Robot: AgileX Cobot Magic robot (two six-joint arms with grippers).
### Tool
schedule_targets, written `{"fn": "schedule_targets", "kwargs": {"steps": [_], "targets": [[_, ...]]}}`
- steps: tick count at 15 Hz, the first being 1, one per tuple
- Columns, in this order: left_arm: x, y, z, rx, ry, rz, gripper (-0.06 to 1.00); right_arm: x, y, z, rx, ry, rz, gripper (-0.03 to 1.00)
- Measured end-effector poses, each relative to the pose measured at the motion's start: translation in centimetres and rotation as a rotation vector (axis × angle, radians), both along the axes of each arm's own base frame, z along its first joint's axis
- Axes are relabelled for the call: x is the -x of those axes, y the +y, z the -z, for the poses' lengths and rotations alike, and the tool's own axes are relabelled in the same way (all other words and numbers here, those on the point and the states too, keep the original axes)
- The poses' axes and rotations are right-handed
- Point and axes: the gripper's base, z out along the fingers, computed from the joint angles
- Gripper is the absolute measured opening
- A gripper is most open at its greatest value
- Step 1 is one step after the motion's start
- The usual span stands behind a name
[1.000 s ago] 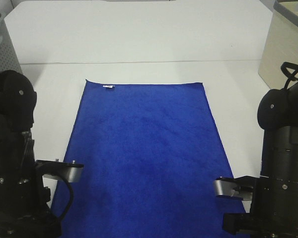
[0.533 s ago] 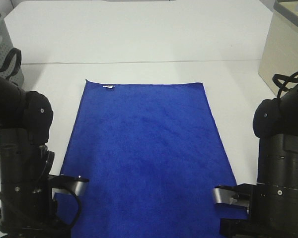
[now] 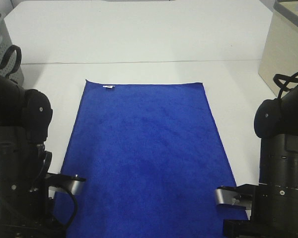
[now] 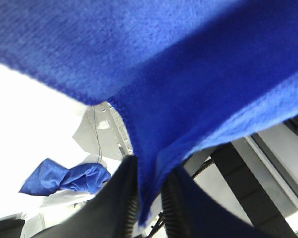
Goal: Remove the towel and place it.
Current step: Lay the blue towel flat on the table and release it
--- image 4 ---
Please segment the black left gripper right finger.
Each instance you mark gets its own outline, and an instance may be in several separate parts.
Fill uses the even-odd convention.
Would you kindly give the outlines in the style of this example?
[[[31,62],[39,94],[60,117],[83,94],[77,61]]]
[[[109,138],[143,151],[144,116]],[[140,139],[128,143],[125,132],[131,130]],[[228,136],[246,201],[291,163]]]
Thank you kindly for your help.
[[[175,168],[162,187],[169,238],[266,238],[207,195],[183,168]]]

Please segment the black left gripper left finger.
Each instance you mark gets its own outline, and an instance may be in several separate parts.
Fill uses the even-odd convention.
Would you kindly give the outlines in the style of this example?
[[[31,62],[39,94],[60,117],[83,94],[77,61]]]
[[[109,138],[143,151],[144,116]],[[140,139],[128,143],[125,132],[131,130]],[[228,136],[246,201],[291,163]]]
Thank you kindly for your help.
[[[108,183],[81,210],[38,238],[130,238],[138,208],[138,159],[124,158]]]

